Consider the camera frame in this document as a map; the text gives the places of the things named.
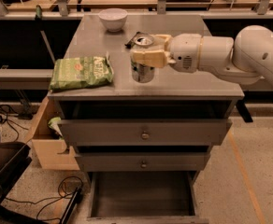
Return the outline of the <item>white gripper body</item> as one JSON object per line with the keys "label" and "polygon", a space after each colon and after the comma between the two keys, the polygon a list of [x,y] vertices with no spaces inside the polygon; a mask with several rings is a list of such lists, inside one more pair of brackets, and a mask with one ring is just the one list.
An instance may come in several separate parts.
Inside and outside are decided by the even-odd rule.
{"label": "white gripper body", "polygon": [[168,64],[178,72],[193,73],[197,70],[202,35],[181,34],[169,45]]}

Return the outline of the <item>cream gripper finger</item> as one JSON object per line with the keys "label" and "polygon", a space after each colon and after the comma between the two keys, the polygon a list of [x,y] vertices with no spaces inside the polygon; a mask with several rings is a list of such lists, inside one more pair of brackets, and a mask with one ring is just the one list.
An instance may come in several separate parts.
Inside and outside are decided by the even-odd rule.
{"label": "cream gripper finger", "polygon": [[154,45],[160,49],[168,49],[170,42],[173,39],[172,35],[154,35]]}
{"label": "cream gripper finger", "polygon": [[134,63],[140,63],[154,68],[163,68],[172,60],[168,51],[158,50],[132,50],[130,52],[131,60]]}

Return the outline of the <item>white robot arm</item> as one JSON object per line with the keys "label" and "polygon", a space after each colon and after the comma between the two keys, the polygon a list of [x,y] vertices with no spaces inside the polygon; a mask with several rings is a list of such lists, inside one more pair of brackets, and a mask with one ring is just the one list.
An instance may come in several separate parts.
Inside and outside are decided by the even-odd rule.
{"label": "white robot arm", "polygon": [[264,78],[273,87],[273,32],[251,25],[235,38],[200,34],[147,35],[134,39],[130,51],[133,63],[184,73],[209,72],[241,85]]}

